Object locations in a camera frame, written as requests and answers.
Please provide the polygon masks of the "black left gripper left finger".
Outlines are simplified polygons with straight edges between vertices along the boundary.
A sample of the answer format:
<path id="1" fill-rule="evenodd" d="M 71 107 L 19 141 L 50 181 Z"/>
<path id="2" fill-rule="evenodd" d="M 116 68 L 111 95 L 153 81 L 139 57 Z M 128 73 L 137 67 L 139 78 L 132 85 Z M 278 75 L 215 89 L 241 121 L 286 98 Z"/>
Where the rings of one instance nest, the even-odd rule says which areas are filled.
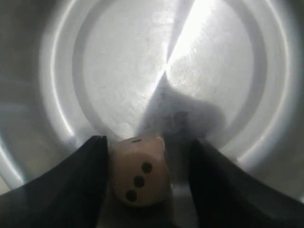
<path id="1" fill-rule="evenodd" d="M 105 136 L 92 136 L 42 176 L 0 197 L 2 228 L 95 228 L 108 182 Z"/>

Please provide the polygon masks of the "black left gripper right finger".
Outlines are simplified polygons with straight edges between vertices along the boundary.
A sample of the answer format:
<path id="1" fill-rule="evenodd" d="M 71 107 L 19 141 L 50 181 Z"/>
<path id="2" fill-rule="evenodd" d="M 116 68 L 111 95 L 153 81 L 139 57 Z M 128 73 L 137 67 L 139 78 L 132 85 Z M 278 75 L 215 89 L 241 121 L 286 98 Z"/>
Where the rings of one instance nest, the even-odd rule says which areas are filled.
<path id="1" fill-rule="evenodd" d="M 302 228 L 304 205 L 265 185 L 207 141 L 189 150 L 189 186 L 200 228 Z"/>

